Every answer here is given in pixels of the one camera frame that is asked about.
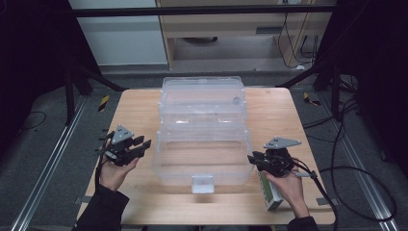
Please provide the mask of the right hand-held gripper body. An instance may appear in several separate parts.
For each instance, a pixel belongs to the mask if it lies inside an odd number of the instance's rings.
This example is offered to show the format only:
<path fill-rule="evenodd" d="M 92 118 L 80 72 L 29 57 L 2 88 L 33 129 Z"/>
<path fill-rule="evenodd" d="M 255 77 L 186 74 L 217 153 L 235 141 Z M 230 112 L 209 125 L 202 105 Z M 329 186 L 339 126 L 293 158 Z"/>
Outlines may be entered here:
<path fill-rule="evenodd" d="M 299 140 L 290 140 L 274 137 L 264 145 L 265 161 L 267 162 L 265 171 L 274 177 L 284 177 L 288 175 L 293 167 L 293 158 L 288 151 L 288 147 L 300 145 Z"/>

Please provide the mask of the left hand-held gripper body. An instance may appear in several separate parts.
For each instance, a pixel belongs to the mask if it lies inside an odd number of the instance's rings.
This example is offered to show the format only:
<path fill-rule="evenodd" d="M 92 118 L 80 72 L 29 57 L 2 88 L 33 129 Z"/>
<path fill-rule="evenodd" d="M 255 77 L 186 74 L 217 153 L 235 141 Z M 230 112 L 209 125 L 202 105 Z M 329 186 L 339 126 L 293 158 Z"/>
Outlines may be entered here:
<path fill-rule="evenodd" d="M 106 156 L 115 165 L 122 167 L 136 158 L 136 152 L 131 149 L 131 146 L 136 145 L 134 133 L 122 125 L 117 125 L 116 129 L 104 139 L 98 155 L 101 158 Z"/>

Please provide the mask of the green and white carton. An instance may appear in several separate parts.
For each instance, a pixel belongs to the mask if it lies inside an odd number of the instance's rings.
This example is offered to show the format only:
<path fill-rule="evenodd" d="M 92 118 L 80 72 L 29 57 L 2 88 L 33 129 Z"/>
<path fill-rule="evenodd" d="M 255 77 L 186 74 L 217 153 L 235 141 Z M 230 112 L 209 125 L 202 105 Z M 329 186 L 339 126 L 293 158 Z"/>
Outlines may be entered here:
<path fill-rule="evenodd" d="M 262 173 L 258 173 L 262 189 L 264 192 L 264 199 L 268 211 L 276 210 L 280 204 L 284 201 L 284 198 L 281 196 L 277 188 L 268 181 L 266 176 Z"/>

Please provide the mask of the clear plastic storage box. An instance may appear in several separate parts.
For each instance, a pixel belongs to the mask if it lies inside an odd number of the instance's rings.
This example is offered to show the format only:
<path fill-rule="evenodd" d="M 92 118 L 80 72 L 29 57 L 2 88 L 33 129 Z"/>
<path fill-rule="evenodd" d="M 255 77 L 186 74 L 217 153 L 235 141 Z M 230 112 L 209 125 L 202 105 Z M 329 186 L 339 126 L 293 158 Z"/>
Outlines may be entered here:
<path fill-rule="evenodd" d="M 240 105 L 233 104 L 236 96 Z M 152 167 L 163 184 L 213 193 L 247 182 L 252 142 L 239 76 L 166 77 L 159 118 Z"/>

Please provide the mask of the person's left hand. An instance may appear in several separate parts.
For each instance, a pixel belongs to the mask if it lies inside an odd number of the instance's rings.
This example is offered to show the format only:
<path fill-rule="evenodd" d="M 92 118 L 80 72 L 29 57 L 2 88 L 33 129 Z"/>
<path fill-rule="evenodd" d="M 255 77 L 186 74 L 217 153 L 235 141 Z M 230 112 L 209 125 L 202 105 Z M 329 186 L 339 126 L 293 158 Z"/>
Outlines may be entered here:
<path fill-rule="evenodd" d="M 99 177 L 100 184 L 103 187 L 116 192 L 124 182 L 127 174 L 137 166 L 138 161 L 139 158 L 136 158 L 128 165 L 119 167 L 104 157 Z"/>

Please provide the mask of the person's right hand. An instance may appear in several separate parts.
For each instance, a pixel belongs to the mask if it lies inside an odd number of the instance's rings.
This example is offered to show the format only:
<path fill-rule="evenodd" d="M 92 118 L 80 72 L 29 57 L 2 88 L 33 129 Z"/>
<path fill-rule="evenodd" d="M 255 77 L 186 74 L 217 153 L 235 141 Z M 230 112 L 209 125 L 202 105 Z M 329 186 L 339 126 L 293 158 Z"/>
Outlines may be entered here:
<path fill-rule="evenodd" d="M 302 179 L 297 176 L 299 170 L 294 168 L 285 177 L 275 177 L 267 171 L 263 171 L 264 176 L 281 193 L 283 198 L 291 206 L 296 218 L 306 218 L 310 216 L 309 208 L 306 205 L 303 194 Z"/>

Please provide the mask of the yellow black floor tape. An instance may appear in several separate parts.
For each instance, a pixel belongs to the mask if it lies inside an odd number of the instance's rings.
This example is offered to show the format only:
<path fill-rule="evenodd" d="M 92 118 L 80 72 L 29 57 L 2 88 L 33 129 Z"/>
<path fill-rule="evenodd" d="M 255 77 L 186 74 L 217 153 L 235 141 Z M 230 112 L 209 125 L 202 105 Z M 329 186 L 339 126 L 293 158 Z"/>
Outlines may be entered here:
<path fill-rule="evenodd" d="M 304 102 L 310 103 L 315 106 L 321 105 L 318 100 L 312 100 L 307 92 L 303 92 L 303 100 Z"/>
<path fill-rule="evenodd" d="M 104 95 L 102 97 L 101 102 L 100 102 L 99 107 L 98 107 L 98 112 L 104 111 L 104 109 L 107 106 L 107 103 L 108 103 L 109 99 L 110 99 L 110 96 L 108 94 Z"/>

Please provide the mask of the black metal stand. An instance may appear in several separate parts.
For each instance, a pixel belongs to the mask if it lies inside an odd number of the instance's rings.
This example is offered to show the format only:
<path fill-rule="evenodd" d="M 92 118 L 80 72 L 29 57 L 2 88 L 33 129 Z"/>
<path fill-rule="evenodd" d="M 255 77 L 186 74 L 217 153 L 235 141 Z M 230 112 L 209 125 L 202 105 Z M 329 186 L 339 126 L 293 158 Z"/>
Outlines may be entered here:
<path fill-rule="evenodd" d="M 75 103 L 74 92 L 76 88 L 81 95 L 91 95 L 92 86 L 90 85 L 88 78 L 97 81 L 98 83 L 108 87 L 115 91 L 125 91 L 124 87 L 121 87 L 106 78 L 101 74 L 96 73 L 88 68 L 80 65 L 72 65 L 64 70 L 64 88 L 65 88 L 65 100 L 66 100 L 66 124 L 70 124 L 75 116 Z"/>
<path fill-rule="evenodd" d="M 312 67 L 296 77 L 277 85 L 277 88 L 289 89 L 313 74 L 318 75 L 313 84 L 315 90 L 320 91 L 331 86 L 331 113 L 337 120 L 340 120 L 340 64 L 337 61 L 315 62 Z"/>

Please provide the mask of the white cabinet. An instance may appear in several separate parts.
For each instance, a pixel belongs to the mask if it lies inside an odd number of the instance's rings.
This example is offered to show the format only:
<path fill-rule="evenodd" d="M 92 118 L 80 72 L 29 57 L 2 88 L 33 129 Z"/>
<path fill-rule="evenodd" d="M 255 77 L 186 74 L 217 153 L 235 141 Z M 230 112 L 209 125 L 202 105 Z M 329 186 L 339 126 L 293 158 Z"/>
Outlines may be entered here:
<path fill-rule="evenodd" d="M 155 0 L 68 0 L 73 10 L 156 8 Z M 167 64 L 158 16 L 79 17 L 102 66 Z"/>

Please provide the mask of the light wooden desk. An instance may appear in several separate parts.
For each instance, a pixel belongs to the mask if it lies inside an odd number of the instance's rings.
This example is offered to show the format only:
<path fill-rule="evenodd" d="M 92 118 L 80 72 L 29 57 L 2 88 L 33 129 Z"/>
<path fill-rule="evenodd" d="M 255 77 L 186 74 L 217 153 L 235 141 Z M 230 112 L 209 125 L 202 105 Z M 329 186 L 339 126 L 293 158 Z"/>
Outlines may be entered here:
<path fill-rule="evenodd" d="M 323 5 L 336 0 L 155 0 L 159 8 L 247 5 Z M 300 64 L 300 47 L 305 38 L 322 37 L 330 13 L 237 13 L 162 15 L 166 48 L 180 38 L 273 36 L 284 64 Z"/>

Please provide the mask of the black curtain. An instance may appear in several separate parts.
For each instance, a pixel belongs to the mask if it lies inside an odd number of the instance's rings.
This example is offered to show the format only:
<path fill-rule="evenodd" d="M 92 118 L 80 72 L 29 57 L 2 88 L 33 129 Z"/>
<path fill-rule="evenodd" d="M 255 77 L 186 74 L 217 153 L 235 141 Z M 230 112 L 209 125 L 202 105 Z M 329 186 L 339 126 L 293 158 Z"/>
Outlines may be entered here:
<path fill-rule="evenodd" d="M 0 0 L 0 157 L 41 95 L 64 85 L 63 55 L 94 73 L 99 67 L 68 0 Z"/>
<path fill-rule="evenodd" d="M 385 151 L 408 178 L 408 0 L 336 0 L 318 58 L 358 81 Z"/>

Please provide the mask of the black horizontal metal bar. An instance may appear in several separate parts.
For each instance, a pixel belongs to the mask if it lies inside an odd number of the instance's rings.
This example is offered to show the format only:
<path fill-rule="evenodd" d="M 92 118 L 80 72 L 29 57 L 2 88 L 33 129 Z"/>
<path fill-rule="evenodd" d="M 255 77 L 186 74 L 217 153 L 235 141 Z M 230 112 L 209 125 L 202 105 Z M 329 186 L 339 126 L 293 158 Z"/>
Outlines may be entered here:
<path fill-rule="evenodd" d="M 201 15 L 235 13 L 328 13 L 338 8 L 337 4 L 323 5 L 247 5 L 247 6 L 197 6 L 125 9 L 73 10 L 76 17 L 151 16 L 151 15 Z"/>

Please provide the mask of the aluminium floor rail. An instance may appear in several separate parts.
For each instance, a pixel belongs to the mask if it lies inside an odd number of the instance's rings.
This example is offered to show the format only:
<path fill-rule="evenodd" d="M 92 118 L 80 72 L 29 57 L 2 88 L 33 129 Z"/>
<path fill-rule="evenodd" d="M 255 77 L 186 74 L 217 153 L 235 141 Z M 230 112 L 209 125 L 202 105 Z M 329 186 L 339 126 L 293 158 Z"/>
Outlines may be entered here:
<path fill-rule="evenodd" d="M 329 116 L 333 116 L 331 113 L 331 98 L 324 94 L 319 94 L 322 107 L 328 113 Z M 352 144 L 350 136 L 346 133 L 344 127 L 344 118 L 346 112 L 351 112 L 357 108 L 357 103 L 354 100 L 346 99 L 340 105 L 340 120 L 335 119 L 332 122 L 335 130 L 338 132 L 338 137 L 335 138 L 336 144 L 339 144 L 346 156 L 349 165 L 353 167 L 352 172 L 355 174 L 359 186 L 370 205 L 370 208 L 375 217 L 375 221 L 379 224 L 383 231 L 400 231 L 395 221 L 395 212 L 393 212 L 386 200 L 380 194 L 379 184 L 367 174 L 367 168 L 362 162 L 362 159 L 358 156 L 355 147 Z"/>
<path fill-rule="evenodd" d="M 83 114 L 83 111 L 89 101 L 87 96 L 80 96 L 78 104 L 75 106 L 74 115 L 69 123 L 64 127 L 57 143 L 54 146 L 50 157 L 48 158 L 45 167 L 43 168 L 34 188 L 32 189 L 23 208 L 13 222 L 10 231 L 26 231 L 36 212 L 39 203 L 41 202 L 45 191 L 49 185 L 51 178 L 65 153 L 66 147 L 71 140 L 71 137 L 77 127 L 77 124 Z"/>

